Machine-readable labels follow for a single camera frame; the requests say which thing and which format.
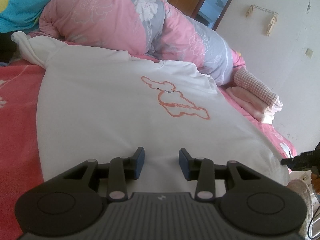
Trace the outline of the white sweatshirt with orange print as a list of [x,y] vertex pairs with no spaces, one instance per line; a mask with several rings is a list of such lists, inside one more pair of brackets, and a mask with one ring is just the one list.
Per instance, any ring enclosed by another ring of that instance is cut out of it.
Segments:
[[155,63],[23,32],[11,38],[25,60],[45,70],[36,116],[45,180],[88,159],[107,163],[141,146],[145,164],[133,191],[191,191],[178,164],[181,148],[289,182],[276,148],[194,64]]

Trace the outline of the pink folded cloth stack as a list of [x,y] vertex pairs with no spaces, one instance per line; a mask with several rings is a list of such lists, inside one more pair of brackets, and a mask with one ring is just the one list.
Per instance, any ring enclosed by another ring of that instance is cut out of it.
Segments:
[[226,93],[248,114],[262,124],[271,125],[274,115],[280,112],[283,107],[282,103],[276,103],[270,108],[257,96],[241,87],[229,87],[226,89]]

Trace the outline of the pink checkered folded towel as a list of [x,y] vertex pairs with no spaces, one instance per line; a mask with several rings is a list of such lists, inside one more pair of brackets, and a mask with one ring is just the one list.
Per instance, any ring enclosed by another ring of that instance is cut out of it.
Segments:
[[266,103],[270,109],[283,107],[279,96],[272,92],[267,85],[257,79],[252,73],[248,72],[246,68],[241,68],[235,72],[234,83],[255,95],[262,102]]

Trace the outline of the red floral bed sheet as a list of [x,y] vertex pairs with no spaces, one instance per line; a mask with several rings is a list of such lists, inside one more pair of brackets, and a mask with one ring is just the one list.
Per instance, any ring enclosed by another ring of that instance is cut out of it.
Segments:
[[1,239],[16,239],[18,198],[41,184],[36,109],[44,69],[21,61],[1,67]]

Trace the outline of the pink grey floral quilt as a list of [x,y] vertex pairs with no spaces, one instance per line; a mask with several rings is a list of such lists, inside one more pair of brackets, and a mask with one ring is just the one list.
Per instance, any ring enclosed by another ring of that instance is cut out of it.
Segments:
[[39,18],[39,29],[84,46],[192,62],[220,86],[245,66],[243,57],[217,32],[166,0],[51,0]]

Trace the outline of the blue patterned blanket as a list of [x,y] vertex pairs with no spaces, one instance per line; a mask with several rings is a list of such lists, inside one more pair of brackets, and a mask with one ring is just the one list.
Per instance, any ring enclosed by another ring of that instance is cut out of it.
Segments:
[[32,31],[50,0],[1,0],[1,33]]

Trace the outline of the wall switch plate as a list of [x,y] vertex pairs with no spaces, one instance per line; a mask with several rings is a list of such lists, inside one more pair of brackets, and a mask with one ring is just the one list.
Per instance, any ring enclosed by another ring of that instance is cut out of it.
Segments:
[[305,54],[306,54],[307,57],[312,58],[312,56],[313,56],[313,51],[312,51],[310,48],[308,48],[308,49],[305,51]]

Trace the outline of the wall hook rack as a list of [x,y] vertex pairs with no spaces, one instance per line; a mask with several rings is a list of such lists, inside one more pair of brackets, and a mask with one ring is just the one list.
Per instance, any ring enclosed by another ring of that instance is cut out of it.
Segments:
[[265,35],[270,36],[278,22],[279,14],[276,11],[252,4],[246,10],[244,17],[245,18],[252,17],[255,11],[259,11],[260,17],[262,17],[262,14],[264,14],[264,18],[265,18],[264,22],[266,24]]

